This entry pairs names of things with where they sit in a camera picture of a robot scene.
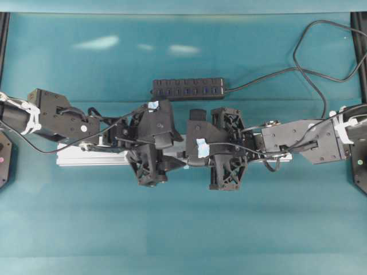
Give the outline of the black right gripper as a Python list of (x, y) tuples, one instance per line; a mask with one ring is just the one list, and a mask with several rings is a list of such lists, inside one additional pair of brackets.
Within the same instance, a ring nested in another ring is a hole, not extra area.
[[(211, 111), (212, 124), (220, 130), (209, 142), (211, 190), (237, 191), (245, 175), (248, 162), (258, 158), (252, 130), (247, 130), (241, 111), (218, 108)], [(204, 109), (191, 109), (189, 120), (205, 121)]]

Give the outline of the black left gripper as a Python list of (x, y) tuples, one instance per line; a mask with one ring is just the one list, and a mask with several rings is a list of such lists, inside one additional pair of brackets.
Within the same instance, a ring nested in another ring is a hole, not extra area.
[(163, 150), (156, 149), (154, 143), (137, 140), (137, 127), (143, 113), (153, 110), (134, 110), (114, 122), (113, 145), (125, 150), (138, 184), (155, 187), (167, 181), (166, 172), (186, 166), (186, 163), (173, 157), (164, 156)]

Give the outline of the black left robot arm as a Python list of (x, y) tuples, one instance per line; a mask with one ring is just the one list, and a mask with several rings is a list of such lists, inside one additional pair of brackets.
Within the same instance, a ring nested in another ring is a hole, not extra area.
[(60, 94), (35, 89), (26, 100), (1, 93), (1, 126), (21, 139), (35, 134), (55, 143), (60, 150), (72, 146), (81, 151), (126, 154), (139, 185), (154, 187), (167, 181), (166, 173), (185, 163), (164, 150), (181, 142), (174, 126), (169, 100), (152, 101), (119, 117), (87, 112), (71, 106)]

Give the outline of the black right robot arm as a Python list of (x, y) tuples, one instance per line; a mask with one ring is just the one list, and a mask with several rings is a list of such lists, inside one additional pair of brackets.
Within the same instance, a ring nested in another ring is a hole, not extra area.
[(354, 184), (366, 191), (366, 104), (343, 106), (324, 119), (277, 120), (247, 128), (237, 109), (219, 108), (212, 121), (190, 111), (186, 131), (188, 165), (209, 167), (211, 190), (238, 190), (253, 162), (276, 172), (282, 161), (301, 154), (312, 164), (350, 160)]

